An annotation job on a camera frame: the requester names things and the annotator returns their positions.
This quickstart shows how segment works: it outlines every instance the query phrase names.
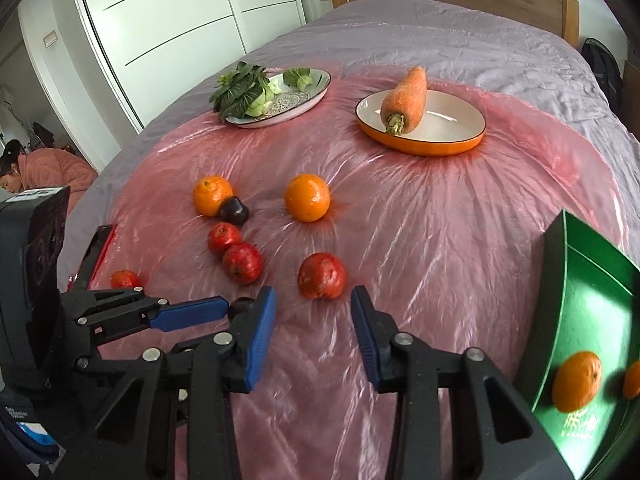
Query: oval plate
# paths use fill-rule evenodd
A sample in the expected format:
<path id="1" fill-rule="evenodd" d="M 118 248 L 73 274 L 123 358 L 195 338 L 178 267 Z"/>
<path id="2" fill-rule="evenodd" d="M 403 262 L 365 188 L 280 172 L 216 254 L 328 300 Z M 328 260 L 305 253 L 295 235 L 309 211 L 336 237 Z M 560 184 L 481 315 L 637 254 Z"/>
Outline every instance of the oval plate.
<path id="1" fill-rule="evenodd" d="M 360 128 L 373 140 L 398 152 L 421 156 L 456 155 L 476 147 L 486 127 L 480 111 L 451 94 L 429 90 L 418 127 L 403 136 L 390 136 L 380 119 L 385 90 L 365 97 L 356 106 Z"/>
<path id="2" fill-rule="evenodd" d="M 245 117 L 242 119 L 228 117 L 226 121 L 240 128 L 265 128 L 289 121 L 308 112 L 324 97 L 331 82 L 331 76 L 324 70 L 312 68 L 309 75 L 313 83 L 307 86 L 303 92 L 285 85 L 282 80 L 282 74 L 271 76 L 269 81 L 276 81 L 282 93 L 274 97 L 273 104 L 267 113 L 258 117 Z"/>

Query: sticker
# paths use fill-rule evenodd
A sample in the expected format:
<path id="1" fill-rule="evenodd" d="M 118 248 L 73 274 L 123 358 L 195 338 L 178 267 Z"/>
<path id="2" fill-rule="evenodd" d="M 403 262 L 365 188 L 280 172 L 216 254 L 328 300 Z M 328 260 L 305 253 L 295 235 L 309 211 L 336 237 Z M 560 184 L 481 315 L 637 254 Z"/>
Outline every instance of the sticker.
<path id="1" fill-rule="evenodd" d="M 7 410 L 7 413 L 9 413 L 9 415 L 11 415 L 16 420 L 22 420 L 24 418 L 27 418 L 27 415 L 28 415 L 27 412 L 18 412 L 13 408 L 5 408 L 5 409 Z"/>
<path id="2" fill-rule="evenodd" d="M 589 413 L 588 408 L 569 413 L 564 420 L 560 436 L 593 440 L 593 434 L 598 427 L 598 422 L 595 413 Z"/>
<path id="3" fill-rule="evenodd" d="M 36 200 L 37 198 L 46 198 L 47 196 L 55 195 L 57 192 L 63 190 L 63 187 L 46 187 L 43 189 L 30 189 L 23 191 L 16 196 L 12 196 L 7 200 L 9 202 L 24 202 L 26 200 Z"/>

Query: green tray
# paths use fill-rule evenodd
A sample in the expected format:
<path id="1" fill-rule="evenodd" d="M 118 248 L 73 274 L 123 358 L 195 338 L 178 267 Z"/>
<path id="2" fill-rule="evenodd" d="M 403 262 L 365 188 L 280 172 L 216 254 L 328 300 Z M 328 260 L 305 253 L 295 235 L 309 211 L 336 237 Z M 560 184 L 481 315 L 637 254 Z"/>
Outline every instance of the green tray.
<path id="1" fill-rule="evenodd" d="M 544 247 L 538 306 L 514 386 L 574 476 L 605 478 L 638 434 L 639 405 L 622 397 L 622 381 L 640 357 L 640 270 L 567 211 L 545 232 Z M 556 370 L 581 350 L 599 355 L 602 387 L 586 408 L 560 413 L 551 403 Z"/>

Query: light switch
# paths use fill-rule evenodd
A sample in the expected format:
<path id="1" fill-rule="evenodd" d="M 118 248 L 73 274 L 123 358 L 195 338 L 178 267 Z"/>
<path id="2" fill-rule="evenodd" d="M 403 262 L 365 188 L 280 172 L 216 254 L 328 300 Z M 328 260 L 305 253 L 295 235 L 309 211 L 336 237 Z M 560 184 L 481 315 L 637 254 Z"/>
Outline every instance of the light switch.
<path id="1" fill-rule="evenodd" d="M 44 41 L 44 47 L 49 48 L 58 40 L 58 35 L 55 30 L 52 30 L 49 34 L 47 34 L 42 41 Z"/>

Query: orange bowl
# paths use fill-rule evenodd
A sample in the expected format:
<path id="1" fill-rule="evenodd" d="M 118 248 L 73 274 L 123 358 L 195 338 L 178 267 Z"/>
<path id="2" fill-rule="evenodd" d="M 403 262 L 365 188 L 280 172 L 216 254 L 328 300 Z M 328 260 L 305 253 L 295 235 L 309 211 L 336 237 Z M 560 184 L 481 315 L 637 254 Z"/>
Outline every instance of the orange bowl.
<path id="1" fill-rule="evenodd" d="M 380 107 L 390 91 L 365 97 L 356 106 L 356 116 L 363 132 L 392 150 L 420 156 L 457 155 L 476 147 L 484 137 L 486 121 L 475 106 L 435 90 L 427 92 L 424 115 L 414 131 L 402 136 L 387 135 Z"/>

